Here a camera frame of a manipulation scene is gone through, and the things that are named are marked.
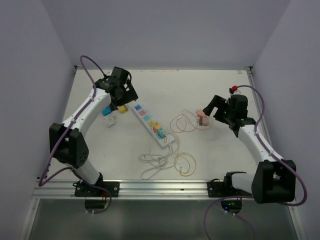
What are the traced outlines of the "teal cube plug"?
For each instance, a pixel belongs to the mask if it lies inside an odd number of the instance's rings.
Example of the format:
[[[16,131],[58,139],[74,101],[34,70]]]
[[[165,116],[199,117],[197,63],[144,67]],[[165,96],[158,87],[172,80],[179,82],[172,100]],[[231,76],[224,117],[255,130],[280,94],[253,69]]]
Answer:
[[[160,138],[160,139],[164,139],[165,137],[166,137],[166,131],[163,129],[163,128],[159,128],[158,130],[157,130],[157,134],[158,134],[158,137]]]

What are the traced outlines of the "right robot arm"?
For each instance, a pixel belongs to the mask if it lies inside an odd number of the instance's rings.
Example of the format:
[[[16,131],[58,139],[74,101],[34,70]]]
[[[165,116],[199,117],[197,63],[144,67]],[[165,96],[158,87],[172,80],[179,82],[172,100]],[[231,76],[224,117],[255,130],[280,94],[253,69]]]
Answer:
[[[248,117],[248,99],[233,94],[228,99],[215,95],[203,112],[208,117],[216,108],[214,119],[229,126],[246,146],[257,164],[255,174],[245,171],[227,172],[221,183],[208,182],[208,187],[221,190],[224,196],[253,196],[258,204],[292,202],[295,198],[296,165],[274,152],[269,143],[259,137],[256,121]]]

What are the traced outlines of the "blue plug adapter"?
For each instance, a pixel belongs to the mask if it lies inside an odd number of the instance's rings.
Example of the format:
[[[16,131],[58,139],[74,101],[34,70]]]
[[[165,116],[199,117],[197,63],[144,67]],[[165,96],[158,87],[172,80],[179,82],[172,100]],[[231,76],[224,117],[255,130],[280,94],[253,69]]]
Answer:
[[[107,116],[109,114],[111,114],[113,111],[113,109],[110,107],[110,106],[107,106],[106,108],[104,108],[102,111],[101,111],[101,114],[103,116]]]

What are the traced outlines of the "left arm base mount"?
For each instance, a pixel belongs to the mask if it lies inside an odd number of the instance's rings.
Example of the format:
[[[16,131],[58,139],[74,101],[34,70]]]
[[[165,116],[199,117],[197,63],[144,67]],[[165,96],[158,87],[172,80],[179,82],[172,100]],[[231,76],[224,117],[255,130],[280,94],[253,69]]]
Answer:
[[[75,197],[112,197],[117,198],[120,191],[120,183],[118,181],[103,181],[99,186],[89,186],[88,184],[77,181],[72,184],[75,187]]]

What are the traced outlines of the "pink cube plug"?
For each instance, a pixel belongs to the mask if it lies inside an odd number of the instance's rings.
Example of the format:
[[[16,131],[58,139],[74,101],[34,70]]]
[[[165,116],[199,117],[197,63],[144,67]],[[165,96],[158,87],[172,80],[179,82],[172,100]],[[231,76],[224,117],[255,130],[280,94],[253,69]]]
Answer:
[[[206,117],[206,114],[203,112],[202,109],[196,110],[195,113],[196,113],[196,115],[197,115],[198,118],[204,118],[204,117]]]
[[[210,125],[210,118],[207,116],[199,117],[199,119],[197,120],[197,123],[199,126],[207,127]]]

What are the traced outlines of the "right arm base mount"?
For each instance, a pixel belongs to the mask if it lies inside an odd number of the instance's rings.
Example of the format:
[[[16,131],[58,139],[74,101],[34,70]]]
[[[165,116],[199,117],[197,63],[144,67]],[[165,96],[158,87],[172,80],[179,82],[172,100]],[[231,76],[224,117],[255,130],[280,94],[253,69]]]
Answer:
[[[223,197],[234,197],[234,196],[244,196],[251,197],[252,195],[240,189],[227,188],[225,183],[217,178],[208,181],[207,183],[207,193],[209,198],[223,198]]]

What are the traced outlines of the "white power strip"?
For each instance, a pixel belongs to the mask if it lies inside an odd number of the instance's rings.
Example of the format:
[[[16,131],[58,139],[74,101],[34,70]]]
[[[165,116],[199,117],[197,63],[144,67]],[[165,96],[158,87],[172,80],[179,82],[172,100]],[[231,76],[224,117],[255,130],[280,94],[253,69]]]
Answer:
[[[132,111],[161,148],[164,149],[175,141],[175,137],[154,117],[147,107],[138,103],[132,108]],[[159,138],[157,132],[153,131],[154,123],[161,124],[166,132],[165,138]]]

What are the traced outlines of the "aluminium front rail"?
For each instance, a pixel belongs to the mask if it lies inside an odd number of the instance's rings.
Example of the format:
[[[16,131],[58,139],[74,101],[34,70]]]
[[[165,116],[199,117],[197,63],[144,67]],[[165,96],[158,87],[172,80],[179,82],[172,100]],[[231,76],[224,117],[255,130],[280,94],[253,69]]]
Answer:
[[[221,198],[207,180],[108,180],[115,200],[213,200]],[[102,200],[101,195],[78,193],[75,179],[52,180],[36,186],[33,199]]]

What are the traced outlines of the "white plug adapter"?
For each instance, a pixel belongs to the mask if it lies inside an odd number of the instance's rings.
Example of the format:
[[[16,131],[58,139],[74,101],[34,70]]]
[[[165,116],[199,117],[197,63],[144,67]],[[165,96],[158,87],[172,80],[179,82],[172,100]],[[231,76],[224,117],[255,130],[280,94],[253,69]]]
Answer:
[[[117,117],[116,116],[105,117],[102,120],[102,122],[107,128],[110,128],[110,127],[114,126],[117,123]]]

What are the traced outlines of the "yellow cube plug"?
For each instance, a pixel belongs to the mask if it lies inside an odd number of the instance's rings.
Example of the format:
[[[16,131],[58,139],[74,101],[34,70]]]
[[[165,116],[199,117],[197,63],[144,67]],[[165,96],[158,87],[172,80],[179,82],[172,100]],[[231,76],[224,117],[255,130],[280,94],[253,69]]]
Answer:
[[[162,125],[159,124],[158,122],[155,122],[154,125],[152,126],[152,129],[155,133],[157,133],[161,128],[162,128]]]
[[[121,105],[121,106],[118,106],[117,107],[117,110],[118,110],[118,112],[120,113],[120,114],[124,114],[124,113],[126,113],[127,111],[128,111],[128,105]]]

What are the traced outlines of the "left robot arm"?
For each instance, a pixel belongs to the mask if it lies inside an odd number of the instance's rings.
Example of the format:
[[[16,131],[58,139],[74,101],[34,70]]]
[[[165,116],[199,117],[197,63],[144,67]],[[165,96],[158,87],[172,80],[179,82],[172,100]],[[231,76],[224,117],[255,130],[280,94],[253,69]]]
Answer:
[[[95,81],[91,92],[80,107],[62,123],[49,128],[50,156],[74,170],[87,182],[92,196],[103,193],[101,174],[88,160],[89,148],[85,136],[103,109],[109,105],[120,107],[138,99],[129,71],[114,67],[110,75]]]

